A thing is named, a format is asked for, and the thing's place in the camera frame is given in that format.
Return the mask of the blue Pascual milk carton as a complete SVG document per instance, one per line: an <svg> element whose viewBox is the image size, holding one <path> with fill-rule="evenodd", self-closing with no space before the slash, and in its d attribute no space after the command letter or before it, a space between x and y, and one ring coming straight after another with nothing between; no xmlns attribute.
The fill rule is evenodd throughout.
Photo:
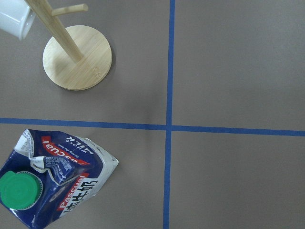
<svg viewBox="0 0 305 229"><path fill-rule="evenodd" d="M87 138L27 129L0 170L0 202L43 229L95 196L118 163Z"/></svg>

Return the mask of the white cup on mug tree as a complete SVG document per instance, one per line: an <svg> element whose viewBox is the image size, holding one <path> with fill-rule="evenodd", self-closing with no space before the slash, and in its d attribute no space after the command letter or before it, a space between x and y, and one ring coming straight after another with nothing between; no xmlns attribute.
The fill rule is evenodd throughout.
<svg viewBox="0 0 305 229"><path fill-rule="evenodd" d="M36 14L24 0L0 0L0 29L24 39Z"/></svg>

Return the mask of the wooden mug tree stand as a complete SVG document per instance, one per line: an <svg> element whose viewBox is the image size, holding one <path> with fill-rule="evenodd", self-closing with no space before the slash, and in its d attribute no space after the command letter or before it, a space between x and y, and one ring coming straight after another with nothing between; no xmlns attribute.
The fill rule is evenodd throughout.
<svg viewBox="0 0 305 229"><path fill-rule="evenodd" d="M51 33L42 63L48 78L61 88L86 90L100 83L112 65L112 50L106 37L85 25L64 27L58 16L87 11L86 4L53 9L46 0L27 4Z"/></svg>

